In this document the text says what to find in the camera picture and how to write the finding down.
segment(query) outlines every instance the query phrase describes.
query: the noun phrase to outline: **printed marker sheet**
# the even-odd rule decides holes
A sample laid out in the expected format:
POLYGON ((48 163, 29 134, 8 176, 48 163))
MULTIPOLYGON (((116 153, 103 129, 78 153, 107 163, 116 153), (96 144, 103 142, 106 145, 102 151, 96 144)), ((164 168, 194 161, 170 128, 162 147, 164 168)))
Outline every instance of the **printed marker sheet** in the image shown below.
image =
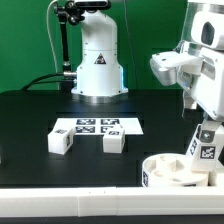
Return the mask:
POLYGON ((58 118, 54 130, 72 127, 76 135, 104 135, 116 124, 122 125, 126 135, 143 135, 138 118, 58 118))

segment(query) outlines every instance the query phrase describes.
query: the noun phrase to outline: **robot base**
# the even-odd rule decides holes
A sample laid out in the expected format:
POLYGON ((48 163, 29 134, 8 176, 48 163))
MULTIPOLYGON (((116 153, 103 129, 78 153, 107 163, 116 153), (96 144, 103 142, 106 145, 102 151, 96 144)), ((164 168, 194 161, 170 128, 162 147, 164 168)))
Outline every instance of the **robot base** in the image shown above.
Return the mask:
POLYGON ((80 100, 86 103, 104 104, 128 99, 128 92, 124 92, 114 96, 86 96, 78 93, 73 93, 72 99, 80 100))

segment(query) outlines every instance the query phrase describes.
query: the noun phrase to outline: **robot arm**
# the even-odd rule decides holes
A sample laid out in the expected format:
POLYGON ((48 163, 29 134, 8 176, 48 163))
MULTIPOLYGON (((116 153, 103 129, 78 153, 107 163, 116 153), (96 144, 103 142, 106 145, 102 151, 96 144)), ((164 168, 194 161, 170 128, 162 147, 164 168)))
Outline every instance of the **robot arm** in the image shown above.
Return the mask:
POLYGON ((198 104, 205 112, 186 152, 192 171, 215 170, 224 147, 224 3, 216 2, 188 0, 180 52, 150 60, 161 84, 183 88, 184 109, 198 104))

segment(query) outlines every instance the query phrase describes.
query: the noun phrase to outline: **qr-like marker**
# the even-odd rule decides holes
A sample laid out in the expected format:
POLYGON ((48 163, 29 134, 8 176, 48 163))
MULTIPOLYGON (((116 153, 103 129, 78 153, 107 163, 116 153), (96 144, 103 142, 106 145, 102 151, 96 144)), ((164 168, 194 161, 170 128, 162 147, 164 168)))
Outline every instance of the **qr-like marker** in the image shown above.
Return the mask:
POLYGON ((119 135, 119 131, 110 131, 109 135, 119 135))
POLYGON ((191 148, 190 148, 190 152, 191 152, 192 155, 194 155, 196 147, 197 147, 197 142, 194 140, 192 145, 191 145, 191 148))
POLYGON ((215 159, 215 147, 202 146, 200 159, 215 159))
POLYGON ((76 124, 77 125, 95 125, 96 119, 78 119, 76 124))
POLYGON ((71 141, 70 141, 70 136, 69 136, 69 135, 68 135, 67 138, 66 138, 66 142, 67 142, 67 146, 69 146, 69 145, 70 145, 70 142, 71 142, 71 141))
POLYGON ((120 124, 119 119, 101 119, 102 125, 115 125, 120 124))
POLYGON ((66 132, 66 130, 62 130, 62 129, 58 129, 57 131, 55 131, 55 133, 58 134, 64 134, 66 132))
POLYGON ((106 133, 108 128, 112 128, 113 126, 101 126, 101 133, 106 133))
POLYGON ((143 183, 145 184, 146 187, 148 187, 149 179, 148 175, 144 171, 143 171, 143 183))
POLYGON ((93 126, 77 126, 76 133, 95 133, 95 127, 93 126))

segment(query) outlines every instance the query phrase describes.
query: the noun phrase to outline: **cable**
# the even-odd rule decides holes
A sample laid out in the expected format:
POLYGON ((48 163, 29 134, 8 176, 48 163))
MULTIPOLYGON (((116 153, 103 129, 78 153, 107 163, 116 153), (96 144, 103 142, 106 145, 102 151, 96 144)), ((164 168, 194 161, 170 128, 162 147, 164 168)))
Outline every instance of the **cable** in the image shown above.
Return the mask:
POLYGON ((129 45, 130 45, 130 50, 131 50, 131 58, 132 58, 133 66, 134 66, 136 89, 138 89, 137 66, 136 66, 136 61, 135 61, 135 56, 134 56, 133 44, 132 44, 132 40, 131 40, 131 33, 130 33, 130 29, 129 29, 129 24, 128 24, 128 13, 127 13, 127 2, 126 2, 126 0, 124 0, 124 14, 125 14, 125 22, 126 22, 128 40, 129 40, 129 45))
POLYGON ((56 77, 56 76, 63 76, 63 73, 49 74, 49 75, 44 75, 44 76, 41 76, 39 78, 36 78, 33 81, 31 81, 29 84, 25 85, 21 90, 22 91, 27 91, 30 86, 35 85, 36 83, 38 83, 38 81, 43 80, 43 79, 47 79, 47 78, 51 78, 51 77, 56 77))
POLYGON ((50 45, 51 45, 51 50, 52 50, 52 54, 53 54, 53 58, 54 58, 54 65, 55 65, 55 71, 56 73, 58 72, 58 62, 57 62, 57 57, 56 57, 56 53, 55 53, 55 49, 54 49, 54 45, 53 45, 53 41, 52 41, 52 37, 51 37, 51 32, 50 32, 50 25, 49 25, 49 17, 50 17, 50 9, 51 6, 57 2, 58 0, 53 0, 48 8, 47 8, 47 15, 46 15, 46 22, 47 22, 47 33, 48 33, 48 37, 50 40, 50 45))
POLYGON ((48 84, 48 83, 60 83, 60 82, 71 82, 71 80, 57 80, 57 81, 44 81, 44 82, 34 82, 31 83, 30 85, 26 86, 26 90, 29 89, 32 85, 38 85, 38 84, 48 84))

